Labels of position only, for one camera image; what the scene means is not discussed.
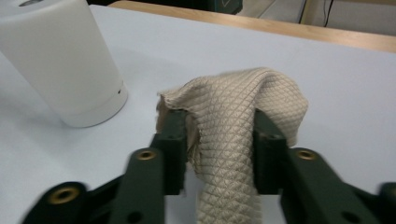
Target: white container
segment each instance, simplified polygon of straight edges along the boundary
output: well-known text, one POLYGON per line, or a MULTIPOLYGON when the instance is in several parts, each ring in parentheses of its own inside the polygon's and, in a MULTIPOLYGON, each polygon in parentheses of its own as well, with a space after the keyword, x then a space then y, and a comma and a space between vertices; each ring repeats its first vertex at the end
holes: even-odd
POLYGON ((128 97, 85 0, 1 0, 0 51, 70 126, 110 119, 128 97))

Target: white table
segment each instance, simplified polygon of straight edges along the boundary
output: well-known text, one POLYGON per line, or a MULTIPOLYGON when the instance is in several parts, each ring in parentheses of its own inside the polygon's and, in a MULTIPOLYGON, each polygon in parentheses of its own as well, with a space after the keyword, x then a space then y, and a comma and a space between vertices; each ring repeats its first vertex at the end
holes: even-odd
MULTIPOLYGON (((46 189, 81 181, 91 189, 122 174, 128 155, 155 132, 157 91, 192 78, 258 66, 292 77, 310 106, 299 147, 320 152, 348 183, 375 192, 396 180, 396 54, 92 6, 129 89, 125 107, 100 125, 62 124, 0 54, 0 217, 21 221, 46 189)), ((199 182, 168 197, 167 223, 193 223, 199 182)), ((266 223, 283 223, 265 198, 266 223)))

